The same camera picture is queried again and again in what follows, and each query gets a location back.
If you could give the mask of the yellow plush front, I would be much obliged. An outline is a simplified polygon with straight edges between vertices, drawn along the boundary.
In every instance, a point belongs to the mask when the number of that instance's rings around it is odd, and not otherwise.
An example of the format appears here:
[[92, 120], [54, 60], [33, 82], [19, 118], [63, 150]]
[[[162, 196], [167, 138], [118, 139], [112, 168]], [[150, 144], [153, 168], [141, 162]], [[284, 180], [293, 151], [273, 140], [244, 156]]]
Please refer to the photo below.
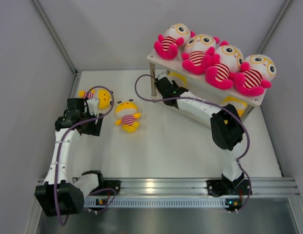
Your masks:
[[179, 87], [187, 87], [187, 78], [179, 73], [170, 72], [168, 78], [170, 81], [174, 80]]

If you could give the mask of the yellow plush sideways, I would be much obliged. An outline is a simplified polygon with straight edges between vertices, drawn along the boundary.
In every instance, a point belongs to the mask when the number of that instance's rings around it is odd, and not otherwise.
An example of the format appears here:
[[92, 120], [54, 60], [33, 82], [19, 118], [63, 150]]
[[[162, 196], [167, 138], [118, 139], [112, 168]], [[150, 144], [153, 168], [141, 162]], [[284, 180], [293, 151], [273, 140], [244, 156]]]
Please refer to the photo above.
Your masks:
[[112, 94], [113, 91], [107, 91], [105, 89], [99, 89], [99, 90], [91, 90], [91, 91], [86, 91], [86, 90], [80, 90], [78, 91], [78, 97], [80, 98], [96, 98], [99, 100], [99, 103], [97, 105], [97, 108], [100, 110], [104, 110], [111, 106], [112, 104]]

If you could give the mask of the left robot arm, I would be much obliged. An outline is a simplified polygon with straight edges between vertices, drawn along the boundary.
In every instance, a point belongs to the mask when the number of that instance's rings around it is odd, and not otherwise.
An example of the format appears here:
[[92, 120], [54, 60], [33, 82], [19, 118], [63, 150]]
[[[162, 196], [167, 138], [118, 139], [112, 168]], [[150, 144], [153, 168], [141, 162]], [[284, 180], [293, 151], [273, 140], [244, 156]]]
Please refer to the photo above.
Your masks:
[[98, 137], [102, 126], [97, 98], [69, 98], [67, 109], [55, 122], [55, 148], [48, 174], [35, 189], [35, 197], [48, 217], [75, 215], [83, 210], [84, 199], [105, 190], [99, 170], [87, 169], [90, 160], [78, 156], [82, 135]]

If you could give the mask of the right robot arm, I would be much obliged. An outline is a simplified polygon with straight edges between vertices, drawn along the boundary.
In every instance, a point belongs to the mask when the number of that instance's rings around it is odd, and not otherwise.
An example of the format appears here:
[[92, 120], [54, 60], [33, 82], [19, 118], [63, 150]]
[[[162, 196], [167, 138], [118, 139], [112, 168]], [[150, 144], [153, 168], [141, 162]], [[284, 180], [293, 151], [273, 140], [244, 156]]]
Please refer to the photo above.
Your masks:
[[154, 84], [165, 105], [210, 123], [213, 142], [222, 150], [222, 179], [212, 182], [210, 190], [219, 189], [230, 194], [239, 190], [244, 180], [244, 172], [239, 168], [237, 158], [244, 130], [239, 123], [240, 117], [235, 106], [208, 104], [166, 76], [156, 78]]

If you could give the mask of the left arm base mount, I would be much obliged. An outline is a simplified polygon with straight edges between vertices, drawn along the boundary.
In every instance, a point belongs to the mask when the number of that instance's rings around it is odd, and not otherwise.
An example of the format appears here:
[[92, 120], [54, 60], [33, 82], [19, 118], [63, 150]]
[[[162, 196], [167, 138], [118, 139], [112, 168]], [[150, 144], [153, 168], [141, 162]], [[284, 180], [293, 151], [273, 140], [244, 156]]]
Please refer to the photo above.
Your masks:
[[109, 196], [114, 195], [114, 192], [118, 194], [121, 190], [121, 181], [120, 180], [104, 180], [99, 183], [99, 186], [91, 191], [89, 195], [101, 195]]

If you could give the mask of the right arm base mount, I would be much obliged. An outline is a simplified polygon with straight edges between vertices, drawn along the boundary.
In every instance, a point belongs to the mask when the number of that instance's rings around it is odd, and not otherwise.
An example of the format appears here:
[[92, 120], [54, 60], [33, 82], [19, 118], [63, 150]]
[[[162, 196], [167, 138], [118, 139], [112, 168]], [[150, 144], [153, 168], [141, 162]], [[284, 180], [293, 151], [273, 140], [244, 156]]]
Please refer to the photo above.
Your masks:
[[220, 197], [223, 195], [252, 195], [249, 180], [230, 181], [225, 179], [212, 179], [207, 181], [209, 195]]

